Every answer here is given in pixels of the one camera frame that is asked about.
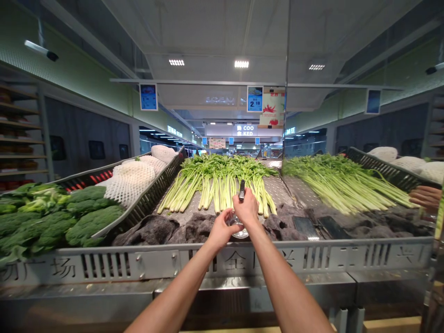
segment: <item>forearm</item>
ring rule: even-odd
[[[283,332],[332,332],[332,327],[305,285],[292,271],[259,224],[248,230],[268,293]]]
[[[217,250],[205,243],[171,284],[127,328],[128,333],[178,332]]]

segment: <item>digital price display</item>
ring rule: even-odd
[[[157,84],[139,84],[140,109],[143,111],[157,111]]]
[[[262,113],[262,95],[264,92],[263,86],[247,86],[248,105],[247,112]]]

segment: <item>ceiling light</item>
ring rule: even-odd
[[[185,66],[185,63],[182,59],[170,59],[171,66]]]
[[[323,70],[324,67],[325,67],[325,65],[315,65],[315,64],[313,64],[308,69],[309,70]]]
[[[250,62],[248,61],[236,60],[234,62],[234,68],[248,68],[249,64]]]

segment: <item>wooden shelf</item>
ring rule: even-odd
[[[18,123],[18,122],[10,122],[8,120],[0,120],[0,125],[7,125],[8,127],[18,128],[22,130],[41,130],[40,126],[34,124],[26,124],[26,123]]]
[[[29,174],[29,173],[48,173],[48,170],[15,171],[10,173],[0,173],[0,176],[13,176],[18,174]]]
[[[40,114],[36,110],[31,110],[31,109],[27,109],[24,107],[20,107],[20,106],[8,104],[8,103],[2,103],[2,102],[0,102],[0,110],[5,111],[5,112],[9,112],[9,113],[19,114],[19,115],[38,115],[38,114]]]
[[[23,92],[10,86],[0,85],[0,90],[7,90],[13,100],[37,99],[36,94]]]
[[[26,139],[8,139],[8,138],[0,138],[0,142],[13,142],[13,143],[22,143],[22,144],[44,144],[43,141],[37,140],[26,140]]]
[[[19,159],[19,158],[34,160],[38,158],[46,158],[46,156],[45,155],[0,155],[0,159]]]

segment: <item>hand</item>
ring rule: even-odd
[[[260,225],[258,212],[259,201],[256,200],[253,192],[248,187],[245,188],[244,201],[240,202],[239,196],[233,196],[233,205],[236,212],[236,216],[248,229],[249,227],[258,224]]]
[[[232,234],[244,229],[244,226],[235,224],[228,226],[227,222],[233,218],[233,208],[225,209],[216,218],[208,237],[207,243],[213,245],[217,251],[220,251],[230,240]]]
[[[443,191],[428,187],[428,186],[417,186],[414,190],[411,190],[408,194],[409,201],[414,204],[418,204],[426,208],[428,213],[437,213],[439,208],[439,201],[443,195]]]

